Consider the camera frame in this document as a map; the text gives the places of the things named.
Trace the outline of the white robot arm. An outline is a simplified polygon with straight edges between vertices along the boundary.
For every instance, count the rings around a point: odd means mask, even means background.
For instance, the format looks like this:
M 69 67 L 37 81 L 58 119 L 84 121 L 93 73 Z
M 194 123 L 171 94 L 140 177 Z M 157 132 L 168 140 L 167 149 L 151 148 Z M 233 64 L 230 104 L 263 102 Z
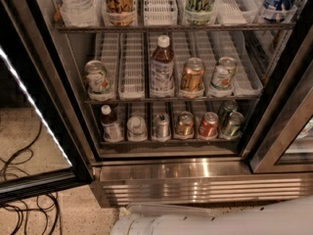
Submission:
M 313 197 L 212 218 L 131 213 L 114 225 L 110 235 L 313 235 Z

